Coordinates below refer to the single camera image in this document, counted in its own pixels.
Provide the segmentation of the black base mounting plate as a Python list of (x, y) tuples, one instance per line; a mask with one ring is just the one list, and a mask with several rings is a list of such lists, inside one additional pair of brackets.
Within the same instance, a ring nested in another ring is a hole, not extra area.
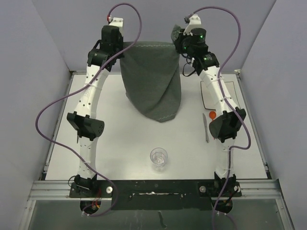
[(182, 210), (198, 209), (230, 212), (233, 198), (241, 197), (239, 182), (209, 180), (115, 180), (118, 191), (104, 180), (92, 190), (72, 183), (70, 198), (81, 199), (80, 208), (95, 213), (104, 199), (111, 200), (111, 210)]

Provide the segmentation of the silver table knife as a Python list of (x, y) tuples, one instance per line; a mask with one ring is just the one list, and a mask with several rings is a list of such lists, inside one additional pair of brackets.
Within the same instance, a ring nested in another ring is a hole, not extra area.
[(206, 116), (205, 116), (204, 113), (202, 114), (202, 116), (203, 116), (203, 123), (204, 123), (204, 128), (205, 128), (205, 139), (206, 139), (206, 143), (209, 143), (210, 140), (209, 140), (209, 135), (208, 135), (207, 119), (206, 119)]

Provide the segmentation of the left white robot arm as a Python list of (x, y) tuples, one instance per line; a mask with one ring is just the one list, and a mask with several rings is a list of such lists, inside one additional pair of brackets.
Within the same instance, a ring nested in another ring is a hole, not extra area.
[(73, 113), (67, 114), (67, 120), (77, 131), (80, 144), (80, 156), (85, 161), (80, 161), (74, 182), (81, 192), (87, 197), (97, 193), (97, 173), (95, 167), (96, 146), (98, 138), (102, 135), (105, 127), (104, 121), (96, 119), (96, 111), (100, 94), (107, 76), (116, 60), (110, 61), (98, 74), (93, 83), (95, 74), (113, 55), (123, 49), (123, 35), (120, 26), (105, 25), (101, 30), (101, 39), (88, 53), (84, 90)]

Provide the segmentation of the orange plastic spoon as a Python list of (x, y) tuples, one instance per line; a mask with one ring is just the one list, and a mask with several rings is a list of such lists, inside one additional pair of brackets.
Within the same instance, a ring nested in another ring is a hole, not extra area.
[(209, 117), (211, 120), (214, 120), (216, 118), (216, 112), (215, 111), (210, 111), (209, 112)]

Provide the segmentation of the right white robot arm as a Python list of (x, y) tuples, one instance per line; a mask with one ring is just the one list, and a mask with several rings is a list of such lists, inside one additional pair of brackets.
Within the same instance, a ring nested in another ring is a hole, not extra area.
[(213, 101), (216, 118), (209, 123), (209, 131), (216, 140), (217, 163), (213, 185), (215, 193), (226, 195), (231, 190), (229, 182), (236, 178), (232, 166), (232, 150), (242, 121), (246, 117), (232, 99), (223, 78), (219, 74), (220, 65), (216, 55), (209, 51), (205, 43), (206, 30), (194, 28), (188, 33), (180, 29), (174, 33), (173, 43), (176, 51), (189, 60), (201, 81), (205, 84)]

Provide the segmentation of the grey cloth placemat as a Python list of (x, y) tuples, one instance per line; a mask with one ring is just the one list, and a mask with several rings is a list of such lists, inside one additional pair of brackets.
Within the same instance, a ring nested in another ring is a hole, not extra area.
[(125, 42), (120, 70), (126, 97), (143, 116), (163, 123), (181, 104), (179, 53), (173, 43)]

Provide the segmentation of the clear plastic cup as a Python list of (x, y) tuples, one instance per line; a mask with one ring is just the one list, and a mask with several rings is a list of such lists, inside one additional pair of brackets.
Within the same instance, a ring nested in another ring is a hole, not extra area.
[(157, 172), (162, 172), (165, 169), (168, 153), (163, 148), (155, 148), (150, 153), (152, 168)]

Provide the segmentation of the white square plate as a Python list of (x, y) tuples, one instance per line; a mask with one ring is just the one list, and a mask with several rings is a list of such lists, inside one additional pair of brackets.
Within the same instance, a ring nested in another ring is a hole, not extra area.
[[(241, 108), (240, 103), (237, 98), (237, 93), (235, 89), (235, 84), (233, 81), (227, 81), (225, 82), (225, 85), (228, 89), (228, 92), (230, 96), (232, 97), (233, 101), (236, 103), (236, 105)], [(213, 103), (213, 99), (211, 97), (210, 91), (207, 89), (205, 83), (201, 81), (201, 95), (202, 95), (202, 101), (203, 106), (207, 110), (215, 110), (215, 106)]]

